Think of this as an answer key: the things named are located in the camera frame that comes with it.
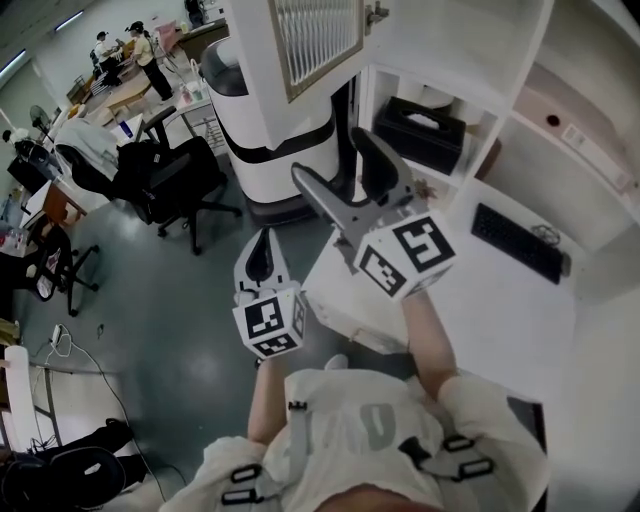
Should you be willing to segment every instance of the gray floor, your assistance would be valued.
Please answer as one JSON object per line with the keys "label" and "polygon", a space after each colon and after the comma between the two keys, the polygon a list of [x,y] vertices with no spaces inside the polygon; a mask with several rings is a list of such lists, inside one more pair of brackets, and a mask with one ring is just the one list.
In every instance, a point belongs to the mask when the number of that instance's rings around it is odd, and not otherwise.
{"label": "gray floor", "polygon": [[[244,209],[235,180],[230,181],[222,202]],[[140,447],[167,494],[177,490],[177,483],[164,465],[177,466],[191,479],[209,443],[245,433],[255,357],[243,347],[231,312],[233,265],[256,229],[248,214],[235,219],[201,212],[203,253],[195,257],[188,230],[180,223],[162,240],[156,228],[143,224],[126,204],[111,203],[90,213],[71,232],[74,248],[101,248],[84,270],[84,277],[100,290],[94,294],[76,287],[77,318],[67,315],[64,295],[40,303],[27,292],[16,294],[16,318],[32,354],[62,322],[118,383]],[[311,219],[277,232],[292,277],[304,281],[329,226]],[[404,356],[382,357],[318,328],[320,335],[285,356],[291,370],[320,368],[342,351],[350,354],[354,367],[399,377],[411,372]],[[41,350],[36,361],[43,363],[47,353]],[[85,359],[74,352],[60,364],[91,369]]]}

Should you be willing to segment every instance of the power strip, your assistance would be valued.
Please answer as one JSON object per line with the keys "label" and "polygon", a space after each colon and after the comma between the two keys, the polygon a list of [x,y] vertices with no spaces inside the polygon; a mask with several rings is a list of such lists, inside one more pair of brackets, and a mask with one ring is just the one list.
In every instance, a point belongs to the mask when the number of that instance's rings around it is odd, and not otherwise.
{"label": "power strip", "polygon": [[53,335],[51,336],[51,339],[49,340],[49,342],[51,343],[51,346],[53,348],[58,348],[58,343],[60,343],[60,337],[62,336],[62,329],[60,329],[60,325],[56,324],[56,326],[53,328]]}

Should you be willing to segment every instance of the table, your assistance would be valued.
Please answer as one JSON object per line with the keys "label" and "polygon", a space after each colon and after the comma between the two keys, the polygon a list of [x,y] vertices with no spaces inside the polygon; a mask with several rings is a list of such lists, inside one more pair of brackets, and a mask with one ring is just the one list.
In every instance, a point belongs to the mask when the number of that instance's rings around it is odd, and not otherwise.
{"label": "table", "polygon": [[[527,400],[552,404],[562,386],[562,370],[573,343],[576,298],[571,280],[556,286],[470,233],[478,202],[522,225],[492,200],[487,185],[473,186],[464,204],[448,215],[459,259],[429,288],[461,369],[479,375]],[[403,352],[408,336],[400,305],[377,294],[362,273],[351,275],[342,255],[327,242],[307,280],[306,297],[318,320],[380,353]],[[561,249],[574,259],[570,241]]]}
{"label": "table", "polygon": [[143,124],[144,124],[144,120],[143,120],[142,114],[138,114],[137,116],[132,117],[131,119],[127,119],[127,125],[129,126],[129,129],[133,133],[133,137],[128,137],[124,133],[124,130],[119,124],[115,128],[113,128],[111,130],[111,133],[113,133],[116,139],[118,139],[118,142],[117,142],[118,146],[124,146],[129,142],[135,142],[136,140],[138,140],[138,136],[140,135],[140,131],[142,130]]}
{"label": "table", "polygon": [[[73,213],[69,211],[68,205],[75,209],[75,215],[71,222],[67,221],[69,214]],[[87,214],[78,203],[62,192],[52,181],[48,181],[31,196],[25,205],[25,209],[27,212],[22,215],[20,227],[26,229],[43,215],[47,215],[55,224],[70,226]]]}
{"label": "table", "polygon": [[32,439],[41,442],[46,440],[41,439],[36,412],[45,415],[51,420],[58,446],[62,446],[62,439],[60,438],[60,431],[53,406],[51,373],[49,369],[43,369],[47,389],[47,402],[49,404],[49,410],[45,411],[33,403],[29,379],[29,352],[27,349],[20,346],[7,347],[4,351],[4,357],[6,361],[4,366],[7,377],[11,419],[19,444],[19,446],[12,448],[16,451],[26,452],[31,448]]}
{"label": "table", "polygon": [[140,74],[113,91],[103,107],[109,109],[115,119],[119,108],[141,100],[149,89],[151,89],[151,82],[146,75]]}
{"label": "table", "polygon": [[[195,85],[197,85],[196,82],[189,82],[187,84],[190,88],[193,88]],[[194,130],[195,127],[205,125],[207,128],[205,139],[212,149],[213,154],[219,156],[222,153],[226,153],[224,136],[220,130],[218,118],[211,104],[211,99],[206,92],[203,99],[199,101],[193,100],[191,103],[187,103],[182,94],[180,94],[178,101],[175,103],[175,107],[176,112],[165,119],[165,125],[169,125],[169,123],[181,117],[192,137],[198,136]]]}

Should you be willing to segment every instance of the office chair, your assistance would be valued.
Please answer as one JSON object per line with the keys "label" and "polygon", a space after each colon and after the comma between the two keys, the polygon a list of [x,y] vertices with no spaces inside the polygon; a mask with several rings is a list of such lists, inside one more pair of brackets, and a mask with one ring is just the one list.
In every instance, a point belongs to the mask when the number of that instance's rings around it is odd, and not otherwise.
{"label": "office chair", "polygon": [[[73,257],[78,256],[79,253],[77,250],[71,250],[71,240],[60,226],[53,226],[45,238],[39,238],[39,233],[48,222],[48,219],[43,217],[34,227],[33,241],[39,248],[35,253],[22,258],[23,268],[13,288],[28,289],[42,302],[51,300],[58,289],[67,294],[67,311],[70,316],[75,317],[78,316],[78,310],[73,308],[73,285],[78,283],[94,292],[99,289],[97,284],[89,284],[80,279],[78,272],[89,255],[92,252],[100,252],[100,248],[97,245],[91,246],[74,263]],[[57,262],[54,260],[56,253],[58,253]],[[24,277],[30,265],[36,266],[36,274],[33,277]]]}
{"label": "office chair", "polygon": [[[242,211],[202,200],[217,188],[224,187],[228,178],[220,170],[203,137],[194,137],[175,149],[169,146],[162,123],[175,111],[175,107],[170,107],[145,123],[143,130],[153,142],[140,143],[144,145],[142,147],[128,144],[120,148],[120,168],[113,181],[89,165],[76,149],[59,144],[56,151],[69,163],[78,186],[103,194],[109,200],[117,197],[130,202],[144,223],[160,224],[159,237],[164,238],[167,227],[178,219],[186,218],[183,227],[190,228],[191,250],[198,255],[202,252],[197,244],[198,212],[229,212],[240,217]],[[138,164],[135,157],[130,156],[134,152],[149,150],[162,155],[159,166]]]}

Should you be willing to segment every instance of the box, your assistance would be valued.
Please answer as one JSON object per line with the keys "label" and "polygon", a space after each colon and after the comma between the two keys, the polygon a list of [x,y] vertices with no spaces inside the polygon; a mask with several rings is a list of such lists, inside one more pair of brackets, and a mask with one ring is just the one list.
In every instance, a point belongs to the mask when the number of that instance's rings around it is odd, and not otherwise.
{"label": "box", "polygon": [[[438,127],[409,118],[424,116]],[[453,172],[464,144],[466,124],[417,103],[391,97],[376,119],[374,132],[398,154],[443,174]]]}

